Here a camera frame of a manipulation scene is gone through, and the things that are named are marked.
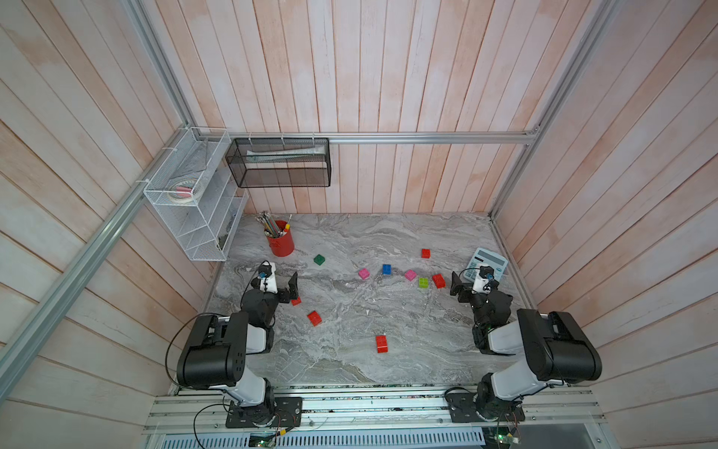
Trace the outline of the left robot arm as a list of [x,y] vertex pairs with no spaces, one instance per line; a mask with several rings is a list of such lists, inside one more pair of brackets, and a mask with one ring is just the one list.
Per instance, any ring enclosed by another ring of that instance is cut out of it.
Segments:
[[280,420],[268,379],[246,367],[249,355],[266,354],[274,340],[279,305],[299,299],[298,274],[279,288],[275,266],[265,263],[228,316],[205,312],[194,325],[179,356],[176,383],[194,390],[217,390],[230,398],[229,428],[268,427]]

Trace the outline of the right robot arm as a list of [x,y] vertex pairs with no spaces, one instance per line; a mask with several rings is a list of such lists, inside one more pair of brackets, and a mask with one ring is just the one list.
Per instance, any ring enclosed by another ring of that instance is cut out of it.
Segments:
[[484,355],[519,358],[500,372],[485,374],[473,396],[464,387],[447,389],[454,422],[522,421],[524,398],[548,387],[600,378],[598,351],[571,314],[519,309],[512,322],[513,296],[499,290],[494,269],[480,266],[474,273],[473,282],[464,282],[454,271],[450,295],[471,306],[475,347]]

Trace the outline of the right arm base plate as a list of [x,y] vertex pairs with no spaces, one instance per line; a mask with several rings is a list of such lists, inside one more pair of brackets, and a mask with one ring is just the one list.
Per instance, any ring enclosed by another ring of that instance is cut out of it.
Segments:
[[473,393],[463,388],[444,393],[453,423],[524,422],[523,403],[494,398],[490,393]]

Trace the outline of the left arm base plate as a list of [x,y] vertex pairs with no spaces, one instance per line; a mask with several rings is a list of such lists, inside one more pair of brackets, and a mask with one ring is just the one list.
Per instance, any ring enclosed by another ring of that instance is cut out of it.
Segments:
[[257,430],[291,430],[301,424],[302,398],[266,398],[262,404],[244,406],[232,403],[226,428],[256,428]]

